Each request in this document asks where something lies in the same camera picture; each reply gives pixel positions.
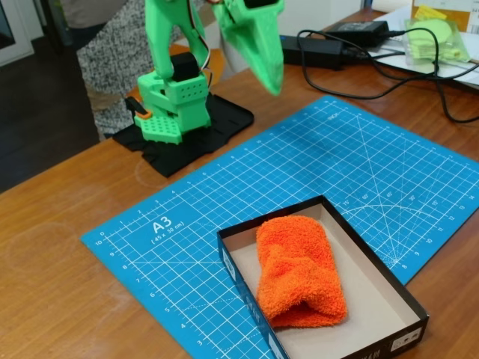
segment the blue cutting mat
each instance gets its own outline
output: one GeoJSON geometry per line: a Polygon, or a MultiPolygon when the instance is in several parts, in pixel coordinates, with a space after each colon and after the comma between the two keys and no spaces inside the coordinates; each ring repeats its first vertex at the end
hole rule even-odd
{"type": "Polygon", "coordinates": [[[406,283],[477,209],[479,164],[326,96],[82,241],[195,358],[272,358],[219,228],[325,194],[406,283]]]}

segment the green robotic arm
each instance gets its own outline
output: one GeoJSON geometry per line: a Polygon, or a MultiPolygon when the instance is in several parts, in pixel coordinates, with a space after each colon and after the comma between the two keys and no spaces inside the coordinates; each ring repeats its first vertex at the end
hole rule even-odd
{"type": "MultiPolygon", "coordinates": [[[[265,88],[278,95],[283,81],[283,53],[276,19],[284,0],[219,0],[212,4],[226,41],[244,57],[265,88]]],[[[135,124],[145,140],[179,144],[184,133],[210,126],[211,119],[206,108],[206,76],[198,71],[195,77],[174,79],[168,52],[173,26],[185,34],[199,70],[207,67],[210,50],[191,0],[146,0],[145,6],[155,70],[138,79],[147,113],[137,113],[135,124]]]]}

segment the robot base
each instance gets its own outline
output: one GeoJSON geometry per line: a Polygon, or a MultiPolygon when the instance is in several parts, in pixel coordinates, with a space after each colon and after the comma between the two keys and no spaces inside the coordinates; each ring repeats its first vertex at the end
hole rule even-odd
{"type": "Polygon", "coordinates": [[[181,144],[146,141],[141,129],[134,124],[116,133],[113,139],[131,151],[142,151],[143,158],[151,167],[169,177],[204,154],[223,147],[231,137],[254,121],[250,111],[220,96],[210,94],[207,109],[211,127],[186,133],[181,144]]]}

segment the orange sock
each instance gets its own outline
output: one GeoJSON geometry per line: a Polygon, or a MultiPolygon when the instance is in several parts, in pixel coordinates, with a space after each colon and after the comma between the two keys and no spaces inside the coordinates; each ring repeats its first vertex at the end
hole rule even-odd
{"type": "Polygon", "coordinates": [[[347,315],[341,282],[323,227],[291,215],[257,231],[261,264],[257,301],[272,327],[336,325],[347,315]]]}

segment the cardboard box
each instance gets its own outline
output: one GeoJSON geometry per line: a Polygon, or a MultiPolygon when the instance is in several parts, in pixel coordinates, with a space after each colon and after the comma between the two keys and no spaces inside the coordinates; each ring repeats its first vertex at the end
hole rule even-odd
{"type": "Polygon", "coordinates": [[[412,2],[413,18],[422,5],[443,13],[447,20],[455,21],[459,31],[479,34],[478,0],[414,0],[412,2]]]}
{"type": "Polygon", "coordinates": [[[218,238],[220,257],[277,359],[391,358],[424,335],[424,308],[323,196],[221,230],[218,238]],[[260,278],[256,229],[291,214],[315,218],[326,230],[349,311],[340,325],[274,331],[254,299],[260,278]]]}

